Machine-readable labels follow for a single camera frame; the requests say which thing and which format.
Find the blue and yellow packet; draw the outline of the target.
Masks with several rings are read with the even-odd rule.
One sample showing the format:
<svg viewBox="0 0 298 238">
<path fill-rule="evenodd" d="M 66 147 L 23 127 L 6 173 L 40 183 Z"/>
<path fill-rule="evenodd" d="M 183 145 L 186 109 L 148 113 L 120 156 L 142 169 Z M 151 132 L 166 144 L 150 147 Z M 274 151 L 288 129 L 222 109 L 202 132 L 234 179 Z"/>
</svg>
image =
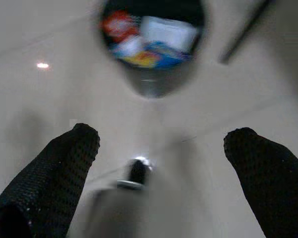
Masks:
<svg viewBox="0 0 298 238">
<path fill-rule="evenodd" d="M 133 66 L 140 68 L 155 68 L 161 56 L 151 51 L 141 51 L 133 56 L 123 57 L 123 60 Z"/>
</svg>

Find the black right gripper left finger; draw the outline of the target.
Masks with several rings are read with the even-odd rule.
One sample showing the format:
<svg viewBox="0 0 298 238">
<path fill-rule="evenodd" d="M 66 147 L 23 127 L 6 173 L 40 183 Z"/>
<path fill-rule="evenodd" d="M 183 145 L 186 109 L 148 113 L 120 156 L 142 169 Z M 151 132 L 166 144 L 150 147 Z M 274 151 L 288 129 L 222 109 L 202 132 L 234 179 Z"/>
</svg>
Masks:
<svg viewBox="0 0 298 238">
<path fill-rule="evenodd" d="M 84 123 L 51 140 L 0 194 L 0 238 L 66 238 L 99 146 Z"/>
</svg>

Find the white foam box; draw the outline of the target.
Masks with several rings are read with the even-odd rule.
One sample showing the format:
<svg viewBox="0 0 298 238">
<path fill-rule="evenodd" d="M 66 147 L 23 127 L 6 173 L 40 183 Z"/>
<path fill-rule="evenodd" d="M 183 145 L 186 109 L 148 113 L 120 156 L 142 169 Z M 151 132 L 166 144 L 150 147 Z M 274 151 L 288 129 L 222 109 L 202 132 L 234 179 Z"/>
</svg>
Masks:
<svg viewBox="0 0 298 238">
<path fill-rule="evenodd" d="M 140 24 L 140 33 L 147 43 L 162 42 L 187 53 L 198 36 L 198 29 L 183 21 L 144 16 Z"/>
</svg>

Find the black round rubbish bin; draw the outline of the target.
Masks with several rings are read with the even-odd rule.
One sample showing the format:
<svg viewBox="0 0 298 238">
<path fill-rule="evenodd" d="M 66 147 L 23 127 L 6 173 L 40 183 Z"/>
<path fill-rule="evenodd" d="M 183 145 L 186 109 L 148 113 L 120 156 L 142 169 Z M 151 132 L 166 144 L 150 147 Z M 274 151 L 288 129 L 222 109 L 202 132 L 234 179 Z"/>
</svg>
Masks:
<svg viewBox="0 0 298 238">
<path fill-rule="evenodd" d="M 140 22 L 144 16 L 179 20 L 192 24 L 198 35 L 189 51 L 191 58 L 166 69 L 146 69 L 119 60 L 131 88 L 146 98 L 161 98 L 187 84 L 196 69 L 195 56 L 206 39 L 207 8 L 205 0 L 104 0 L 99 20 L 102 21 L 116 10 L 126 10 Z"/>
</svg>

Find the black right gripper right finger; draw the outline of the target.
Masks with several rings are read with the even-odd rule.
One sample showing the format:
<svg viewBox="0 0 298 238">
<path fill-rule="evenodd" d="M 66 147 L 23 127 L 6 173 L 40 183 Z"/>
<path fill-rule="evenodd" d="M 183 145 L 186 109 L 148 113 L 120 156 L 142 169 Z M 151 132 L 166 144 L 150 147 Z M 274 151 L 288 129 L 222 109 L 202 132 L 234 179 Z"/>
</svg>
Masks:
<svg viewBox="0 0 298 238">
<path fill-rule="evenodd" d="M 244 127 L 229 132 L 224 153 L 266 238 L 298 238 L 298 158 Z"/>
</svg>

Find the blue dotted packet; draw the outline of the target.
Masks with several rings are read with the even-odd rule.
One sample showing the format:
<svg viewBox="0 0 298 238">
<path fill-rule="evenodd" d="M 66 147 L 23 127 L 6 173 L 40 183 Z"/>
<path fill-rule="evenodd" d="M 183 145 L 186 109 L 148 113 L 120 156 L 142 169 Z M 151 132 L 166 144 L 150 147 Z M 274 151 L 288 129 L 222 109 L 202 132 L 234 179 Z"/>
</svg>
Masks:
<svg viewBox="0 0 298 238">
<path fill-rule="evenodd" d="M 145 46 L 145 50 L 157 57 L 153 65 L 157 69 L 171 68 L 187 62 L 192 58 L 190 54 L 172 48 L 164 42 L 156 41 L 149 43 Z"/>
</svg>

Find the dark thin pole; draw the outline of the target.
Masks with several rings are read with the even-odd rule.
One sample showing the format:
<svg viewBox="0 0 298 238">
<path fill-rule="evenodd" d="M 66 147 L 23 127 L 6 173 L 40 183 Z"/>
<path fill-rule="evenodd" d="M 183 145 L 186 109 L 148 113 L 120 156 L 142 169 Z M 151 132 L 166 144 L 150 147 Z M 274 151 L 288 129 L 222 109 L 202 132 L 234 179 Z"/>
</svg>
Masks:
<svg viewBox="0 0 298 238">
<path fill-rule="evenodd" d="M 228 42 L 224 52 L 219 57 L 219 63 L 228 64 L 231 58 L 237 53 L 248 35 L 259 24 L 265 12 L 276 4 L 277 0 L 260 0 L 246 17 L 241 29 L 236 32 L 233 38 Z"/>
</svg>

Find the red snack wrapper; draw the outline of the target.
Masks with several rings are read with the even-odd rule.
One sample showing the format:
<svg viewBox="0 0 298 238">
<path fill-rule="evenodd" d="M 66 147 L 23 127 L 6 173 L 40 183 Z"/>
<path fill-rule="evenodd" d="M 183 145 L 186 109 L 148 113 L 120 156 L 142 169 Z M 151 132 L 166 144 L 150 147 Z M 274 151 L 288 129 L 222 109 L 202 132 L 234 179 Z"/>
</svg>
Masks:
<svg viewBox="0 0 298 238">
<path fill-rule="evenodd" d="M 139 28 L 132 16 L 124 10 L 117 10 L 106 17 L 102 23 L 102 30 L 115 43 L 139 34 Z"/>
</svg>

